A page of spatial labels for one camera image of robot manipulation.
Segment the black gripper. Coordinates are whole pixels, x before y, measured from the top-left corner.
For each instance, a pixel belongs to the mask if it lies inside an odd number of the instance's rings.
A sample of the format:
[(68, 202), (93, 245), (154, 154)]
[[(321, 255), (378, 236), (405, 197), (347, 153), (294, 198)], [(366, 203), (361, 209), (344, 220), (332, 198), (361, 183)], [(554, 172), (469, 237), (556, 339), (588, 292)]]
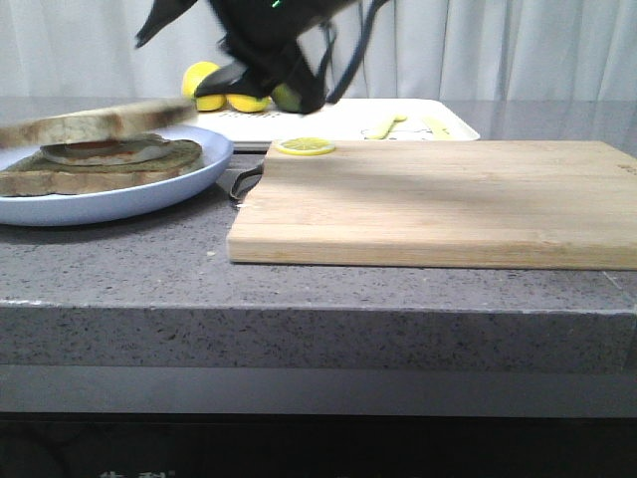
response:
[[(146, 45), (196, 0), (154, 0), (135, 35), (135, 48)], [(301, 50), (301, 34), (330, 20), (349, 1), (213, 1), (211, 6), (225, 29), (220, 45), (234, 62), (209, 74), (196, 87), (195, 98), (213, 95), (268, 97), (286, 84), (302, 100), (301, 114), (325, 103), (324, 76), (315, 74)]]

